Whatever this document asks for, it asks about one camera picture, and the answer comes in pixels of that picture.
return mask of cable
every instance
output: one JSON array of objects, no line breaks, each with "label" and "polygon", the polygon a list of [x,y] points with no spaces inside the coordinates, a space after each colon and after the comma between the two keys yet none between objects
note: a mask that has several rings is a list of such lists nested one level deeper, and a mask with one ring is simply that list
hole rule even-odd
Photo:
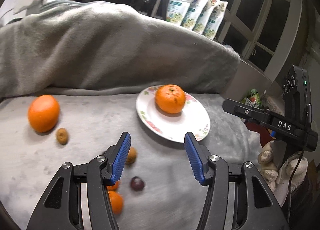
[{"label": "cable", "polygon": [[3,18],[3,16],[5,15],[5,14],[7,14],[9,11],[11,11],[11,10],[13,10],[13,8],[12,9],[10,9],[10,10],[7,10],[1,17],[0,17],[0,20]]},{"label": "cable", "polygon": [[302,56],[302,61],[303,61],[303,64],[305,65],[307,60],[308,60],[308,55],[310,54],[310,51],[306,50],[306,52],[303,54]]},{"label": "cable", "polygon": [[292,182],[292,178],[293,178],[293,175],[295,174],[299,164],[300,164],[300,161],[302,160],[302,157],[303,157],[303,154],[304,154],[304,151],[305,151],[305,148],[307,146],[307,140],[305,141],[305,145],[303,146],[303,149],[302,149],[302,152],[300,154],[300,157],[298,159],[298,162],[296,164],[296,166],[294,167],[294,170],[290,176],[290,179],[289,179],[289,184],[288,184],[288,212],[287,212],[287,222],[289,223],[289,219],[290,219],[290,210],[291,210],[291,182]]}]

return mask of tangerine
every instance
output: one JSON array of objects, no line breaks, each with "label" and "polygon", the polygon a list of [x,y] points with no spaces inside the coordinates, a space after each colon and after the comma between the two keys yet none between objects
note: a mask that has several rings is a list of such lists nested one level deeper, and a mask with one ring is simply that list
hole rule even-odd
[{"label": "tangerine", "polygon": [[167,84],[157,90],[155,99],[161,110],[173,114],[182,110],[186,102],[186,95],[181,87]]},{"label": "tangerine", "polygon": [[106,186],[107,190],[116,190],[119,187],[120,180],[116,181],[113,186]]},{"label": "tangerine", "polygon": [[123,207],[123,199],[122,196],[120,196],[115,191],[108,191],[110,202],[111,202],[111,208],[115,215],[118,215],[122,211]]},{"label": "tangerine", "polygon": [[28,120],[30,126],[37,132],[47,132],[58,122],[60,106],[51,95],[36,98],[29,106]]}]

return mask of gray blanket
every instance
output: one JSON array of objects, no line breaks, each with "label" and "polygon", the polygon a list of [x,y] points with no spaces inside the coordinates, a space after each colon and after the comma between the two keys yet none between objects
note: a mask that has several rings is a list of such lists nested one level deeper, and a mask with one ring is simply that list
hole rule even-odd
[{"label": "gray blanket", "polygon": [[0,28],[0,97],[138,93],[156,84],[221,93],[232,49],[127,5],[57,1]]}]

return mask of white plate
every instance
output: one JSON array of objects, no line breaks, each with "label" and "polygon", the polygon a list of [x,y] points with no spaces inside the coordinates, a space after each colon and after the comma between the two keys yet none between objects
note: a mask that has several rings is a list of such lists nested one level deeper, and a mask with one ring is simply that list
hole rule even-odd
[{"label": "white plate", "polygon": [[210,130],[210,118],[201,103],[186,93],[186,103],[180,113],[168,114],[156,105],[158,86],[143,90],[137,97],[136,109],[142,122],[165,139],[184,143],[187,132],[193,132],[197,141],[204,139]]}]

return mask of dark grape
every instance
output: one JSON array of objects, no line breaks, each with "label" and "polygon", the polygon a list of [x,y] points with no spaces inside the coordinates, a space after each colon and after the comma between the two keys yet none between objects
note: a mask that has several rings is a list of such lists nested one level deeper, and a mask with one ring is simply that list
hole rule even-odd
[{"label": "dark grape", "polygon": [[144,182],[141,178],[135,176],[131,179],[130,187],[135,191],[141,191],[144,188]]}]

